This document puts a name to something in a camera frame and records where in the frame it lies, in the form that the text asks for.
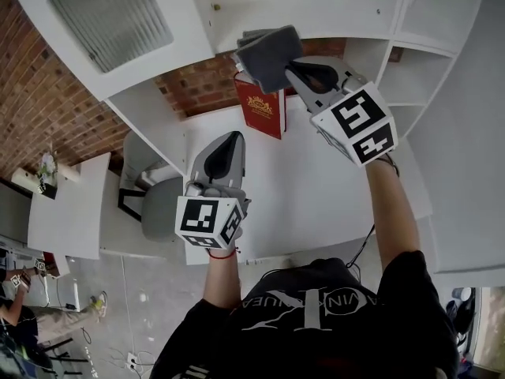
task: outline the red string bracelet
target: red string bracelet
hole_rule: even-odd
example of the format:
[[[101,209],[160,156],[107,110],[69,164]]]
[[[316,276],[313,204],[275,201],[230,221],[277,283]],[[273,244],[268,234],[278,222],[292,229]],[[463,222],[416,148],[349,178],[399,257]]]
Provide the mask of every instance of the red string bracelet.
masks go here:
[[[210,258],[214,258],[215,260],[226,260],[227,258],[232,257],[236,252],[237,252],[237,247],[234,248],[234,250],[228,254],[226,257],[216,257],[211,254],[211,251],[209,249],[206,249],[208,252],[208,255]]]

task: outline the white wall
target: white wall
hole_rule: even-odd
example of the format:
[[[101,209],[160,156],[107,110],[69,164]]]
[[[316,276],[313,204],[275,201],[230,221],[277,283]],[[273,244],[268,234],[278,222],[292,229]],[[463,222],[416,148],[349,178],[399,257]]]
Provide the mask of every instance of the white wall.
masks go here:
[[[30,198],[0,184],[0,235],[27,242],[31,202]]]
[[[463,52],[409,136],[432,201],[438,270],[473,270],[466,278],[475,285],[505,285],[504,18],[505,0],[483,0]]]

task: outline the tile floor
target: tile floor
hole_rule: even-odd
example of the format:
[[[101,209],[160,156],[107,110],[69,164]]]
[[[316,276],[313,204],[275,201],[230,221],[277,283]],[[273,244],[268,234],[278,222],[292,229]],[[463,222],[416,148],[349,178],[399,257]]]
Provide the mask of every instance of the tile floor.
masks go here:
[[[355,240],[323,249],[295,253],[290,256],[294,265],[305,265],[317,258],[340,257],[348,261],[361,246]],[[74,343],[69,346],[74,358],[86,356],[86,347],[98,377],[138,376],[120,367],[122,354],[140,353],[142,363],[151,363],[163,349],[171,333],[186,312],[201,298],[206,274],[205,265],[185,265],[183,247],[170,248],[167,259],[143,259],[102,254],[100,260],[76,259],[70,262],[71,274],[58,280],[60,302],[75,304],[74,285],[78,288],[80,307],[84,308],[91,295],[106,291],[109,298],[107,317],[97,325],[86,327],[92,338],[86,344],[81,331],[74,332]],[[285,257],[260,263],[240,265],[242,291],[246,294],[260,277],[273,268],[279,268]],[[361,282],[376,291],[381,276],[380,259],[375,238],[365,247],[358,260]],[[51,306],[58,306],[56,280],[48,280],[47,291]],[[46,295],[43,285],[34,280],[27,304],[44,306]],[[84,378],[91,378],[91,365],[77,366]],[[148,367],[141,374],[148,378]]]

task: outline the desk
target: desk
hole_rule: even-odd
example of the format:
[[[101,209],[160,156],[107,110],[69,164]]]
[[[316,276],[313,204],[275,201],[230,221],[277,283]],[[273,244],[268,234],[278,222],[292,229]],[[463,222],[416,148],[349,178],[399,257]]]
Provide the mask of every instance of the desk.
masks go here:
[[[51,252],[60,260],[64,256],[99,259],[103,189],[109,159],[110,153],[106,153],[78,164],[78,182],[58,175],[54,200],[39,194],[33,196],[28,247]]]
[[[240,106],[185,121],[189,170],[198,153],[217,137],[231,130],[244,135],[242,189],[252,203],[241,225],[239,261],[364,238],[373,223],[365,169],[316,133],[301,100],[291,100],[291,104],[281,141],[247,127]],[[431,215],[432,206],[409,143],[401,141],[392,156],[415,217]],[[208,263],[208,255],[200,247],[186,244],[185,250],[187,264]]]

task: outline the gray chair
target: gray chair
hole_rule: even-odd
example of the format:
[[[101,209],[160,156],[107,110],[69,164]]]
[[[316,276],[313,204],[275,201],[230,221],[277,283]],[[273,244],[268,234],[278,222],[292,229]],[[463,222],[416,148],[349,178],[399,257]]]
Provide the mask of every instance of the gray chair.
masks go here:
[[[145,238],[153,242],[174,241],[175,212],[177,199],[182,195],[182,177],[171,178],[150,185],[140,178],[144,171],[167,165],[153,149],[133,131],[123,143],[124,166],[119,184],[118,207],[142,223]],[[133,209],[129,198],[143,198],[137,209]]]

